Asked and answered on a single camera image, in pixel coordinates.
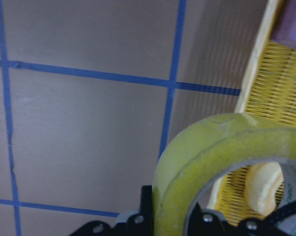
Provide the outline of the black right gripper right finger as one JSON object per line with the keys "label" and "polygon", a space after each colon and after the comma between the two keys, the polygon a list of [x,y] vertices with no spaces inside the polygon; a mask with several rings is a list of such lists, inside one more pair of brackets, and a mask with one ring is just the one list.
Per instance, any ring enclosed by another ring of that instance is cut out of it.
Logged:
{"label": "black right gripper right finger", "polygon": [[282,230],[257,218],[247,218],[237,226],[220,218],[221,213],[202,210],[195,204],[187,221],[188,236],[284,236]]}

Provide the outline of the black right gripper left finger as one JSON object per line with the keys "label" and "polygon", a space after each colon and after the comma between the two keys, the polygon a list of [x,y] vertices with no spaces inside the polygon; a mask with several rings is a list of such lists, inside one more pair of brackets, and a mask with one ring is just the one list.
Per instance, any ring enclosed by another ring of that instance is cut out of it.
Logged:
{"label": "black right gripper left finger", "polygon": [[103,221],[90,221],[76,231],[74,236],[152,236],[154,235],[152,212],[152,186],[141,187],[138,210],[119,214],[117,223],[111,227]]}

